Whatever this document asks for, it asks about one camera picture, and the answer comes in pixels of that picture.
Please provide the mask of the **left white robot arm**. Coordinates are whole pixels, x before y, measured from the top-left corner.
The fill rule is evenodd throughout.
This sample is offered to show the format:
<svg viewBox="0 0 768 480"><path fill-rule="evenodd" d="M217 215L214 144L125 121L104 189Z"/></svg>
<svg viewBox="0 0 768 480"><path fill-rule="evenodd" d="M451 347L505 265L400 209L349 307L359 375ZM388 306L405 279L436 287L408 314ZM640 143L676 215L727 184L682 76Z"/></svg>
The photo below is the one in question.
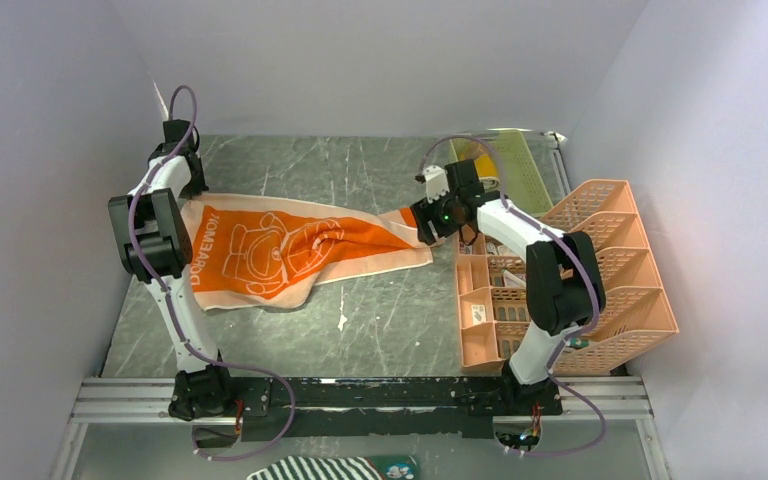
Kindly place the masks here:
<svg viewBox="0 0 768 480"><path fill-rule="evenodd" d="M190 283L194 253L179 203L207 189L198 134L182 119L165 121L163 134L138 185L110 198L107 208L123 268L151 294L173 342L177 373L168 414L193 421L229 414L239 403Z"/></svg>

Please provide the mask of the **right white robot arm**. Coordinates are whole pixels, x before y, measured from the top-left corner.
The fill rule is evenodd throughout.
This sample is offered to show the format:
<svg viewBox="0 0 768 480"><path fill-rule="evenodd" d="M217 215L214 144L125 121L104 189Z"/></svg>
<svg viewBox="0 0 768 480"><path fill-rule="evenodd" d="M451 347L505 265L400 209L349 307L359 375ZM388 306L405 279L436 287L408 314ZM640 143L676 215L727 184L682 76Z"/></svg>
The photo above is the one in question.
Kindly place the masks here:
<svg viewBox="0 0 768 480"><path fill-rule="evenodd" d="M469 228L501 242L525 265L530 325L520 348L507 359L499 391L502 406L522 414L538 399L537 387L554 380L568 342L593 330L606 293L591 237L565 233L514 205L499 189L488 191L473 162L420 170L423 199L411 205L418 238L432 245Z"/></svg>

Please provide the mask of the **brown yellow bear towel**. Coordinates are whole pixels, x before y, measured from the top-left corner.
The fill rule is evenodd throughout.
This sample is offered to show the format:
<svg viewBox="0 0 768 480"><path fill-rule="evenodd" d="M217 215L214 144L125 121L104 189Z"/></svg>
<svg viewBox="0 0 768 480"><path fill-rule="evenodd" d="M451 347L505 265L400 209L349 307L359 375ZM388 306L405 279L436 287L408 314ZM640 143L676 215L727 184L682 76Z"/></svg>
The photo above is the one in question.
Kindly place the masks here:
<svg viewBox="0 0 768 480"><path fill-rule="evenodd" d="M483 187L487 191L497 190L500 185L498 171L494 161L486 154L476 154L472 161Z"/></svg>

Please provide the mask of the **orange white towel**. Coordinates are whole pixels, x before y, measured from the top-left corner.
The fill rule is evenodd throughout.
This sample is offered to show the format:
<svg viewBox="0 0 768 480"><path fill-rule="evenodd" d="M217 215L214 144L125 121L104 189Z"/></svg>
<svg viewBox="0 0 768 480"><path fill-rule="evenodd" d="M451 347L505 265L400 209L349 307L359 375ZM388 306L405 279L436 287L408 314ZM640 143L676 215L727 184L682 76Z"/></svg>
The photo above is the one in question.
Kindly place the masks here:
<svg viewBox="0 0 768 480"><path fill-rule="evenodd" d="M432 263L406 208L371 214L277 197L203 194L184 203L190 282L204 310L302 306L317 285Z"/></svg>

